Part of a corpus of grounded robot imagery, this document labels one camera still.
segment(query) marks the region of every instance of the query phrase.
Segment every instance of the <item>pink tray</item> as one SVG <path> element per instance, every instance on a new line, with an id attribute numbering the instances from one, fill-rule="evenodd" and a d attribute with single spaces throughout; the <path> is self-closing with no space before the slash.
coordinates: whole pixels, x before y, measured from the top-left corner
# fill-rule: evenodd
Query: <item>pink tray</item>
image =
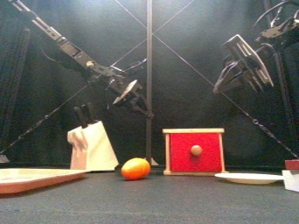
<path id="1" fill-rule="evenodd" d="M 0 193 L 20 193 L 83 178 L 86 170 L 0 169 Z"/>

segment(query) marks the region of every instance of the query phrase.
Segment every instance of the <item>metal rod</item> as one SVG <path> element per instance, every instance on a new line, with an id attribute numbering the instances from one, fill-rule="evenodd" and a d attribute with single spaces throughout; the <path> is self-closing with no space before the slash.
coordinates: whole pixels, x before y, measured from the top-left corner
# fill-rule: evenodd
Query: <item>metal rod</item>
<path id="1" fill-rule="evenodd" d="M 271 6 L 271 1 L 264 0 L 264 8 L 266 11 L 268 11 L 274 6 Z M 268 14 L 267 17 L 267 23 L 268 26 L 271 25 L 271 21 L 274 19 L 272 14 Z M 280 83 L 280 94 L 283 98 L 283 104 L 284 104 L 284 116 L 287 120 L 287 128 L 288 128 L 288 134 L 291 137 L 291 141 L 295 143 L 295 148 L 298 148 L 298 138 L 296 138 L 296 131 L 295 131 L 295 115 L 292 111 L 292 106 L 291 106 L 291 99 L 290 99 L 290 94 L 287 91 L 287 80 L 286 80 L 286 67 L 283 64 L 283 55 L 280 52 L 275 54 L 275 69 L 278 73 L 278 79 Z"/>
<path id="2" fill-rule="evenodd" d="M 152 165 L 152 53 L 154 53 L 154 5 L 152 0 L 147 0 L 147 94 L 146 104 L 148 117 L 146 118 L 146 160 Z"/>

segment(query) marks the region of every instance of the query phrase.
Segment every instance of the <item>orange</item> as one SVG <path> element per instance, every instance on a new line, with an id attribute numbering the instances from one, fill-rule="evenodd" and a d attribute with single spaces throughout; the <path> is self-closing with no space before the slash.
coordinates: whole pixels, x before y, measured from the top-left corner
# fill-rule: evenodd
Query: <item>orange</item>
<path id="1" fill-rule="evenodd" d="M 151 165 L 140 157 L 131 158 L 122 167 L 122 174 L 126 179 L 143 179 L 151 171 Z"/>

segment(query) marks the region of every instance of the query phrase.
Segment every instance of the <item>red box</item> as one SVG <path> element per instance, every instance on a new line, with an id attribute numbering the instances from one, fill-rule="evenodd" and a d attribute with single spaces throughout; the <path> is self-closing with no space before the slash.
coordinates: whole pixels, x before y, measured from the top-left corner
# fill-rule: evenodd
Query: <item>red box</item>
<path id="1" fill-rule="evenodd" d="M 284 168 L 288 171 L 299 171 L 299 159 L 291 159 L 284 161 Z"/>
<path id="2" fill-rule="evenodd" d="M 163 174 L 214 176 L 224 172 L 223 132 L 224 129 L 164 129 Z"/>

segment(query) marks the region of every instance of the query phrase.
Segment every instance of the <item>knife block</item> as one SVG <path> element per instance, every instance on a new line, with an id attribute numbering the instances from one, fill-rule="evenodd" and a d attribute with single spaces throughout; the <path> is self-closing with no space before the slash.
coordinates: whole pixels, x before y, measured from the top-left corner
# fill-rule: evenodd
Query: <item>knife block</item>
<path id="1" fill-rule="evenodd" d="M 72 144 L 72 170 L 114 171 L 118 157 L 114 152 L 103 122 L 91 124 L 86 129 L 78 127 L 68 132 Z"/>

